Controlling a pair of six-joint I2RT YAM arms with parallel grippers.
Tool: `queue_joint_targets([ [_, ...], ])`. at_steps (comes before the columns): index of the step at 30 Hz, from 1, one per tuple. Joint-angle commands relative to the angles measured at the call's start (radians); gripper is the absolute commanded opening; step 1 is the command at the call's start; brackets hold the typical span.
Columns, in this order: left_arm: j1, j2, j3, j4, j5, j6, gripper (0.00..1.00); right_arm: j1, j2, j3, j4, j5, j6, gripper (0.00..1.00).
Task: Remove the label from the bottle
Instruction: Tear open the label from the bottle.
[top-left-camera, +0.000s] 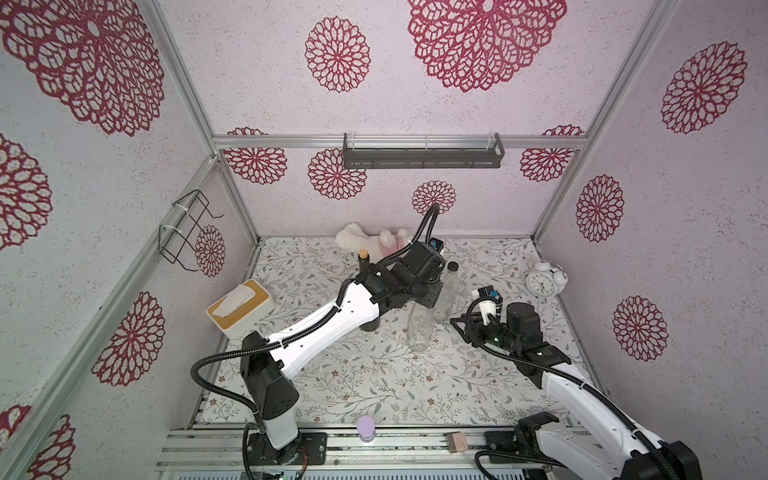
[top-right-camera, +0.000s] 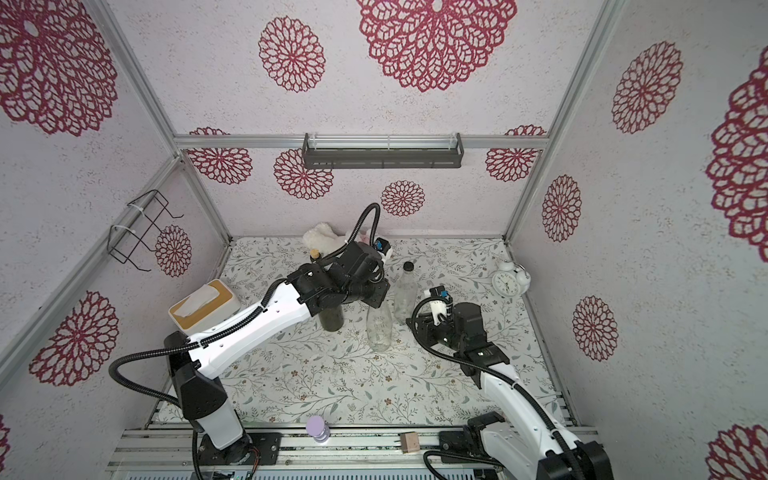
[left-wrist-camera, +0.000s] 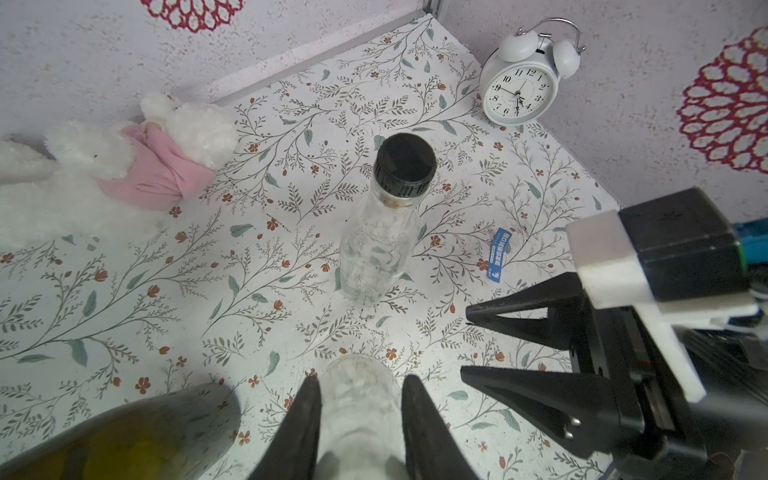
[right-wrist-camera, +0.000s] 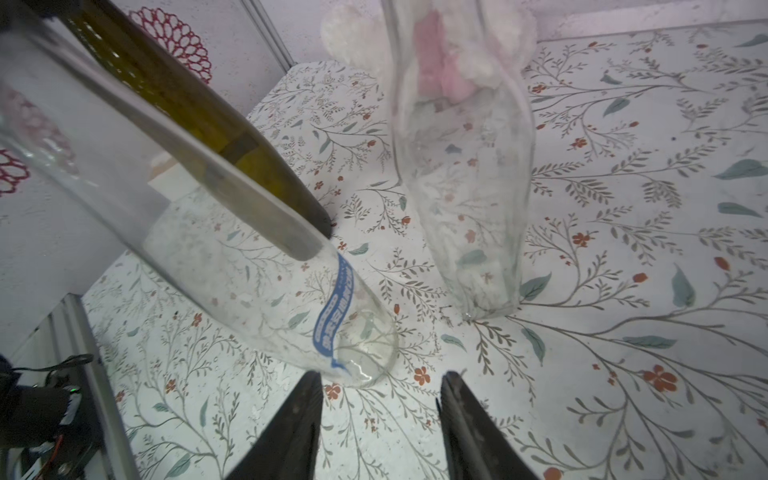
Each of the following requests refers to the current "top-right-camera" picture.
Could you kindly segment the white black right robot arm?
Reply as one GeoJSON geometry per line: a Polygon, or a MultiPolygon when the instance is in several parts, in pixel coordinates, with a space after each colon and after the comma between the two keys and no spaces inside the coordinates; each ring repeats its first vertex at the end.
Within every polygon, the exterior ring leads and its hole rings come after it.
{"type": "Polygon", "coordinates": [[[527,390],[506,354],[488,340],[479,305],[428,297],[417,303],[406,325],[420,347],[459,365],[501,409],[468,421],[465,445],[457,452],[441,448],[423,454],[424,465],[435,478],[444,475],[432,465],[433,457],[489,465],[514,479],[614,477],[604,447],[581,440],[527,390]]]}

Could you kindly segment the clear tall glass bottle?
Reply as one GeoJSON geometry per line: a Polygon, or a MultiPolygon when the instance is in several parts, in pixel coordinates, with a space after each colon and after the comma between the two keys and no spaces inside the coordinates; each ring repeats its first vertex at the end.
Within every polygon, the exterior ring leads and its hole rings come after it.
{"type": "Polygon", "coordinates": [[[378,308],[368,308],[366,335],[369,346],[374,352],[381,353],[391,347],[393,342],[393,318],[387,301],[383,301],[378,308]]]}

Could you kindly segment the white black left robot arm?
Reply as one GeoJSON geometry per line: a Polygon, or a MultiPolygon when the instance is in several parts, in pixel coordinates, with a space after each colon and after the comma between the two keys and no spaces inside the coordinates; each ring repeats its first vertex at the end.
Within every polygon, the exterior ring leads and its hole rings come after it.
{"type": "Polygon", "coordinates": [[[323,311],[357,301],[379,308],[390,287],[384,265],[391,250],[381,237],[347,244],[338,255],[304,263],[273,282],[261,302],[220,324],[190,337],[168,336],[166,347],[186,349],[168,358],[183,418],[218,451],[244,446],[248,436],[220,375],[280,331],[323,311]]]}

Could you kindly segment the clear plastic bottle blue label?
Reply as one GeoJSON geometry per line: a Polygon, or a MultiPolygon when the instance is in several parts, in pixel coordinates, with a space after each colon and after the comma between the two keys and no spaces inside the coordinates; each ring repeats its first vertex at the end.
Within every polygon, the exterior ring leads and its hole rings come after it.
{"type": "Polygon", "coordinates": [[[414,306],[417,303],[419,287],[415,275],[415,269],[407,272],[403,269],[400,272],[395,284],[393,315],[398,324],[404,325],[410,317],[414,306]]]}

